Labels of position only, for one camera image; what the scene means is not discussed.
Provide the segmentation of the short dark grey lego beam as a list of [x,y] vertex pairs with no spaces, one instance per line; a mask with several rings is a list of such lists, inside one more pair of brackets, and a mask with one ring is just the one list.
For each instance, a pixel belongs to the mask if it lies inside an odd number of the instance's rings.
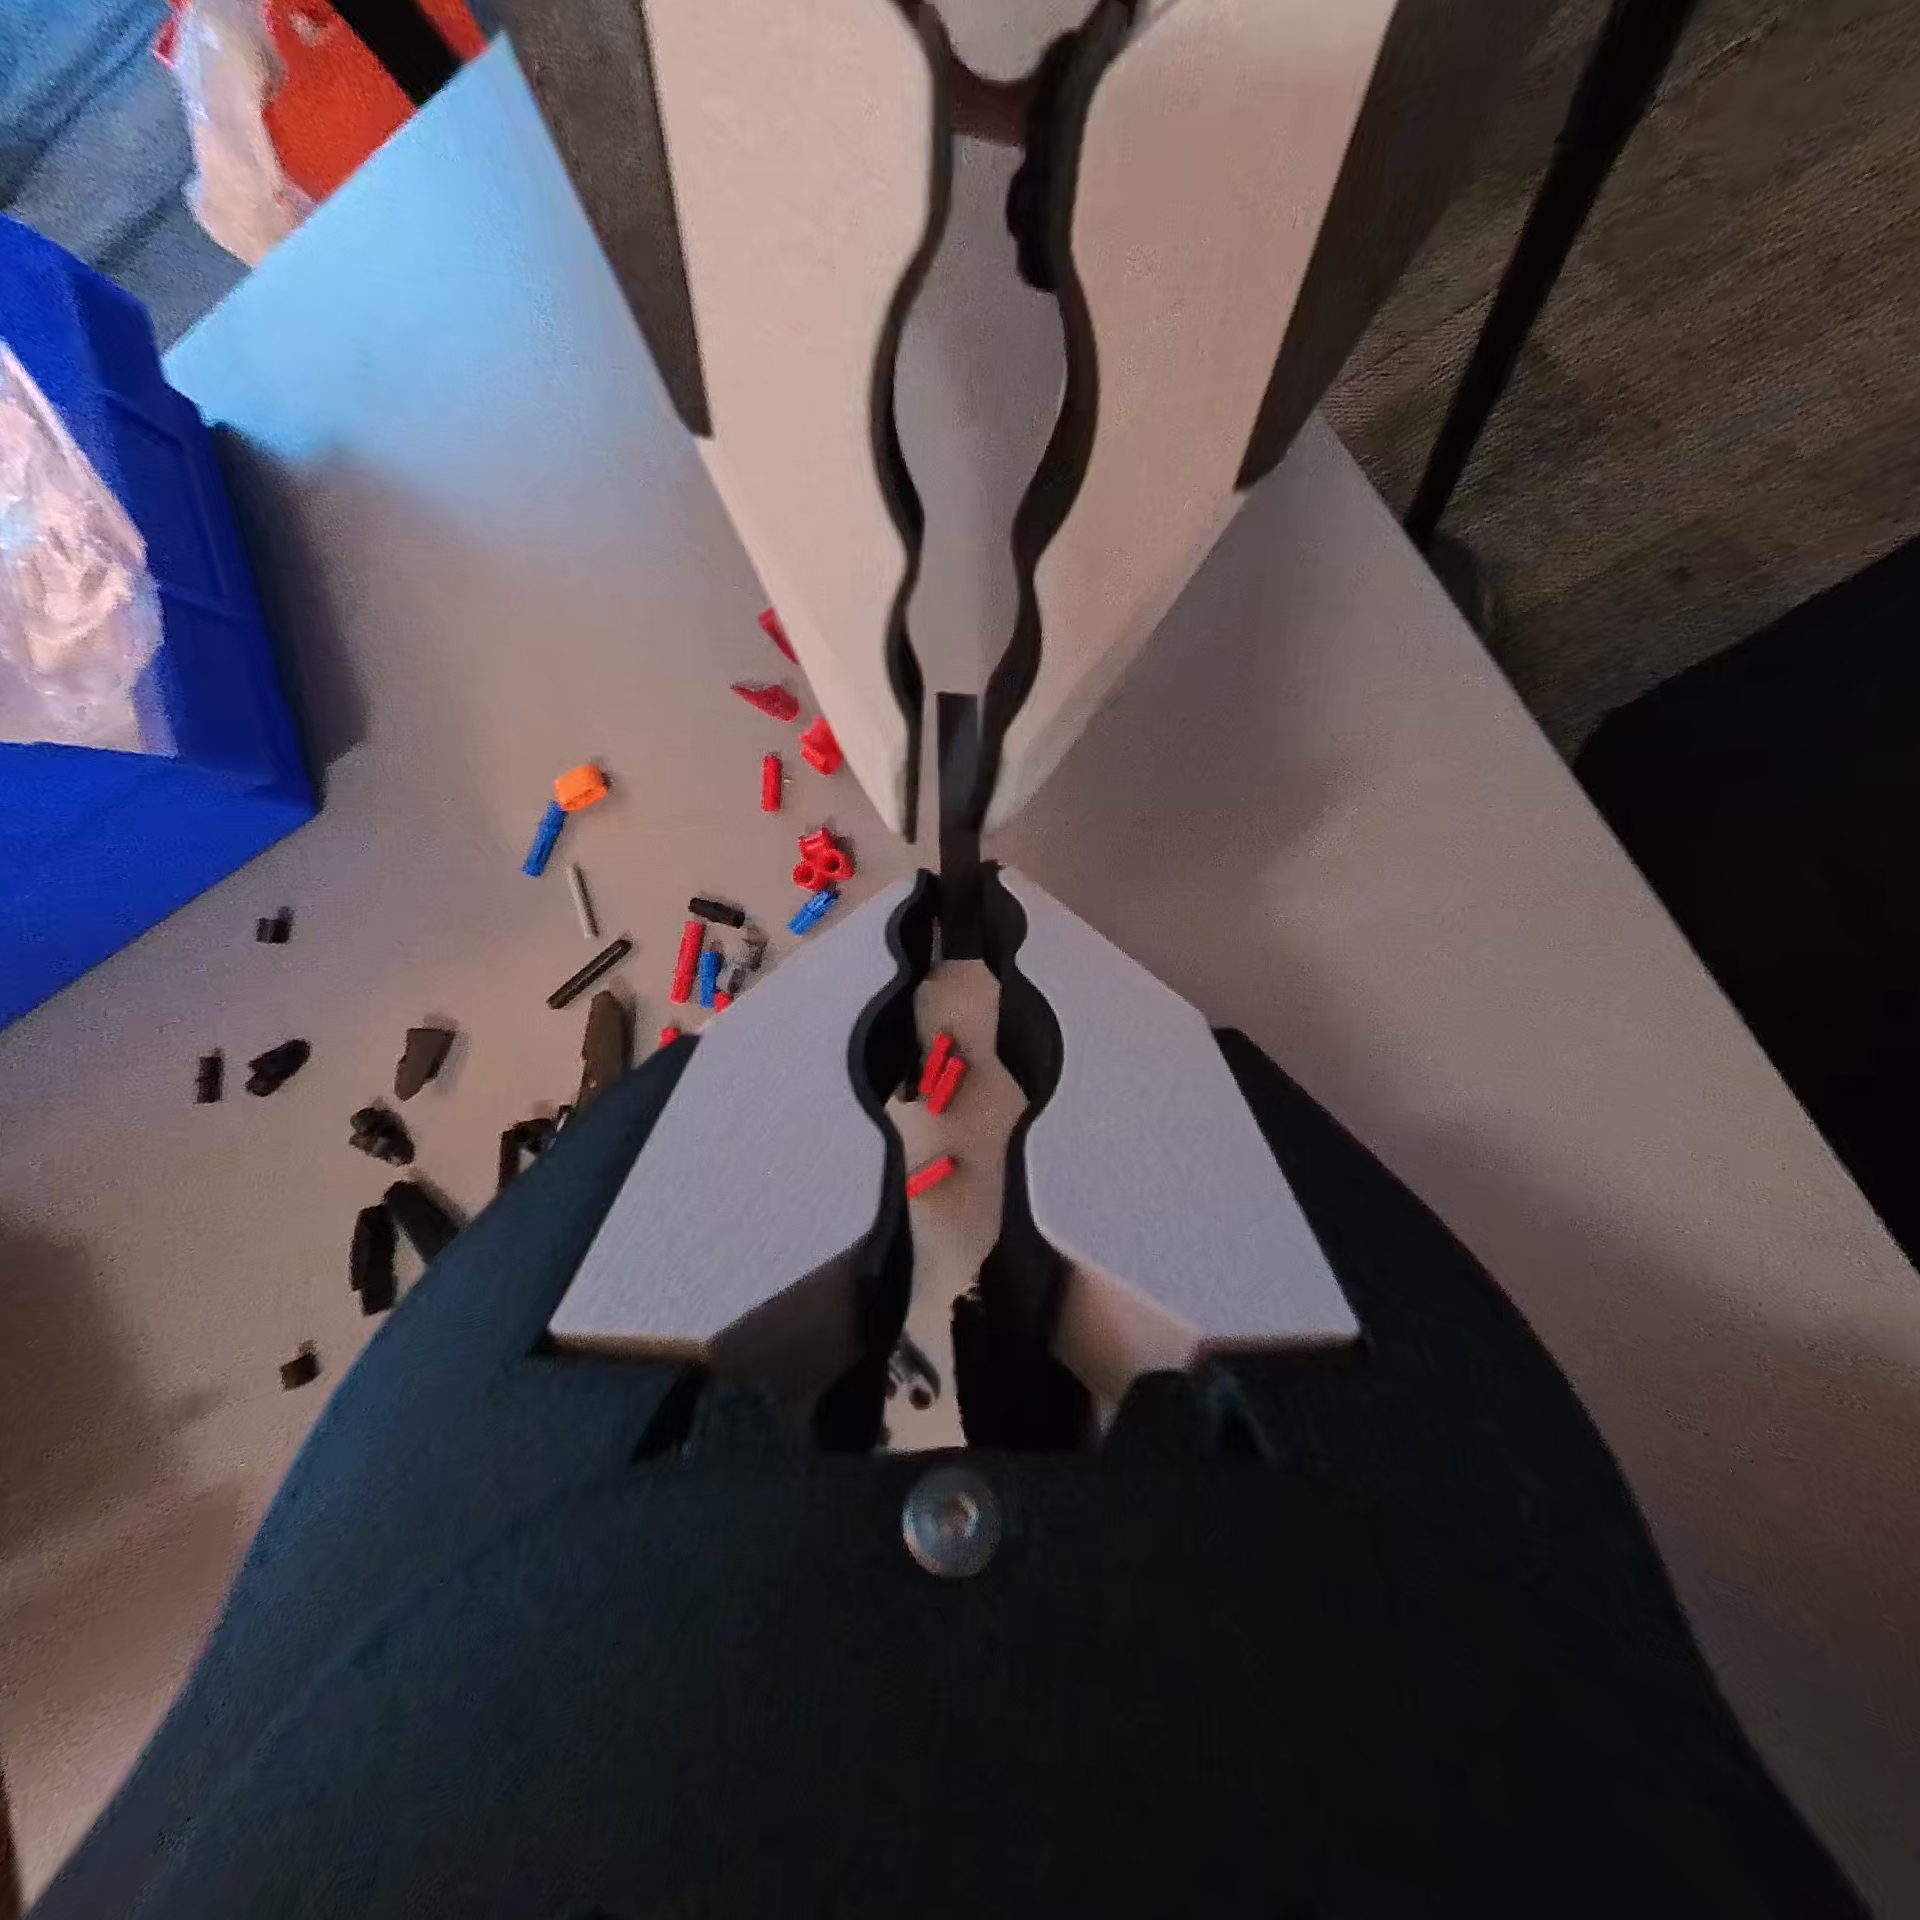
[[937,774],[939,774],[939,955],[948,961],[983,960],[983,878],[979,878],[979,702],[937,694]]

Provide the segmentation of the clear plastic bags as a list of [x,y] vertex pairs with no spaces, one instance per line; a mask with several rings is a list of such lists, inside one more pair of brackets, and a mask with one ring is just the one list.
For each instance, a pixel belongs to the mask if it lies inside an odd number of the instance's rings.
[[148,541],[14,348],[0,352],[0,737],[174,754]]

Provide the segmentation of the orange plastic bin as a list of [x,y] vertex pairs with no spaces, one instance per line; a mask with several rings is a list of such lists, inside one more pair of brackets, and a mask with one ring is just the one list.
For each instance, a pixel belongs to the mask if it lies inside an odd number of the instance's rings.
[[179,0],[151,51],[188,114],[196,191],[229,203],[321,203],[417,112],[322,0]]

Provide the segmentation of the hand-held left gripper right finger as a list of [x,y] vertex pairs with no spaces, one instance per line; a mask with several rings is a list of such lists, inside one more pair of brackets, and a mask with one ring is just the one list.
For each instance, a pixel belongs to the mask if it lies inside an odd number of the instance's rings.
[[983,869],[1021,1091],[979,1265],[979,1446],[1088,1446],[1141,1378],[1343,1366],[1361,1321],[1213,1020],[1010,865]]

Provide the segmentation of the black metal bar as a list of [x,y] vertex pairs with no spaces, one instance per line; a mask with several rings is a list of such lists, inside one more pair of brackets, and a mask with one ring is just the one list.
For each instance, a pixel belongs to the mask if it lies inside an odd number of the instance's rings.
[[1627,136],[1644,120],[1696,12],[1696,0],[1613,0],[1604,9],[1578,86],[1568,87],[1533,203],[1525,210],[1478,348],[1453,382],[1429,467],[1406,506],[1406,536],[1421,551],[1434,551],[1453,488],[1522,362],[1532,328],[1537,322]]

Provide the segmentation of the blue plastic bin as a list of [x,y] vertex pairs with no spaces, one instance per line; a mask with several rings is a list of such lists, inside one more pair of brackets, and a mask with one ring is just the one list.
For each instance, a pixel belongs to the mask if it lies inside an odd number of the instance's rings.
[[121,285],[0,223],[7,348],[133,515],[174,754],[0,750],[0,1020],[14,1025],[317,818],[254,562],[202,408]]

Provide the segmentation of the person's black pants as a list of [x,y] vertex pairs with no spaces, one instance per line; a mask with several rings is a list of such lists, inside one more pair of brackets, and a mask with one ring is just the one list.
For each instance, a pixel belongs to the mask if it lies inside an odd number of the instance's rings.
[[1576,782],[1918,1260],[1920,545],[1613,708]]

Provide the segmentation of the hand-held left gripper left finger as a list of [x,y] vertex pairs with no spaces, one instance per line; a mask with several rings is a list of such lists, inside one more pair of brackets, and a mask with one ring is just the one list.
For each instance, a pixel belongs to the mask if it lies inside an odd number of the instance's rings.
[[914,992],[939,883],[899,878],[787,960],[688,1052],[555,1316],[561,1350],[770,1391],[827,1451],[881,1442],[914,1291]]

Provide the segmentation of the pile of lego pieces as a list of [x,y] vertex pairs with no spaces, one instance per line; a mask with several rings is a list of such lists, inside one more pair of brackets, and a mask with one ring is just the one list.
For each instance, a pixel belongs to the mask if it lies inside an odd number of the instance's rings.
[[[787,627],[780,627],[780,617],[770,610],[763,610],[760,627],[796,663]],[[751,702],[755,708],[780,717],[780,722],[789,722],[797,713],[797,697],[789,697],[780,682],[734,682],[734,694],[743,702]],[[839,754],[839,743],[829,734],[829,717],[816,717],[797,737],[797,754],[819,777],[829,777],[829,774],[842,768],[842,754]],[[760,807],[763,811],[780,811],[780,804],[787,804],[780,754],[763,754],[763,765],[760,765]],[[522,878],[542,878],[547,872],[547,865],[549,865],[549,858],[555,858],[555,846],[563,838],[563,823],[573,818],[563,818],[555,804],[547,807],[542,831],[534,838],[534,850],[522,859]],[[797,865],[789,872],[796,886],[805,892],[805,906],[789,919],[789,937],[814,930],[829,912],[829,906],[839,901],[839,892],[852,883],[852,872],[858,872],[858,859],[832,838],[829,823],[805,831],[797,832]],[[600,930],[594,930],[600,923],[594,923],[583,869],[569,869],[569,886],[573,886],[579,919],[583,919],[585,937],[600,939]],[[729,955],[705,939],[710,928],[743,930],[743,961],[734,969],[729,981],[723,981]],[[288,937],[293,937],[293,910],[259,919],[259,947],[288,947]],[[618,937],[583,972],[573,972],[547,998],[547,1008],[563,1012],[579,998],[585,998],[591,990],[600,990],[628,960],[628,948],[634,948],[634,939]],[[688,1008],[692,992],[703,990],[695,992],[703,1012],[729,1012],[747,992],[747,981],[763,969],[763,948],[768,948],[768,939],[763,939],[763,930],[755,930],[747,923],[747,910],[737,910],[729,901],[692,897],[688,901],[682,939],[679,939],[679,960],[676,960],[671,1001]],[[671,1045],[679,1037],[682,1037],[679,1025],[661,1025],[661,1045]],[[438,1025],[410,1030],[402,1056],[397,1063],[397,1101],[413,1101],[426,1082],[437,1082],[451,1044],[455,1044],[455,1034],[438,1030]],[[591,1025],[585,1025],[583,1091],[579,1091],[579,1101],[563,1105],[555,1116],[528,1116],[528,1124],[516,1124],[503,1135],[499,1188],[505,1188],[522,1173],[528,1158],[542,1158],[561,1141],[563,1124],[573,1124],[614,1078],[620,1078],[628,1071],[628,1052],[634,1052],[628,1012],[627,1012],[627,1001],[618,992],[600,990],[591,998]],[[308,1037],[276,1044],[276,1045],[266,1045],[249,1063],[243,1091],[249,1095],[276,1095],[308,1061],[311,1061],[311,1044]],[[220,1101],[220,1074],[227,1071],[220,1071],[218,1052],[196,1063],[196,1101],[202,1105]],[[944,1101],[948,1088],[960,1088],[964,1071],[960,1063],[952,1071],[933,1063],[926,1074],[933,1078],[921,1082],[921,1091],[937,1088],[937,1095]],[[385,1105],[356,1108],[356,1116],[350,1116],[350,1144],[359,1153],[385,1164],[385,1167],[413,1167],[413,1158],[417,1158],[413,1135],[402,1129],[402,1124]],[[933,1185],[939,1185],[948,1173],[952,1173],[952,1158],[933,1164],[926,1173],[914,1173],[909,1185],[903,1185],[909,1196],[921,1194],[921,1188],[933,1188]],[[410,1208],[417,1203],[417,1225],[423,1225],[426,1238],[451,1233],[447,1218],[438,1217],[438,1203],[432,1203],[423,1188],[410,1188],[410,1185],[390,1188],[390,1196],[383,1208],[359,1211],[359,1218],[356,1218],[356,1249],[350,1249],[350,1285],[356,1285],[356,1300],[359,1300],[359,1308],[367,1316],[397,1308],[397,1233],[398,1233],[397,1225],[402,1217],[398,1203],[410,1203]],[[317,1378],[321,1378],[321,1356],[317,1356],[311,1343],[280,1366],[280,1384],[283,1389],[301,1389],[301,1384],[317,1384]]]

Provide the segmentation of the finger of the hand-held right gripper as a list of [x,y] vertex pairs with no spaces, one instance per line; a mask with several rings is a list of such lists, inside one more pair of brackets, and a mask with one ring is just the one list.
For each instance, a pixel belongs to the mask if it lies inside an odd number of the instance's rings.
[[896,359],[948,223],[939,12],[671,0],[643,36],[714,492],[880,819],[919,838],[921,501]]
[[1399,4],[1147,4],[1091,86],[1065,316],[1091,322],[1091,450],[1033,557],[1039,669],[983,831],[1065,765],[1236,519],[1241,461]]

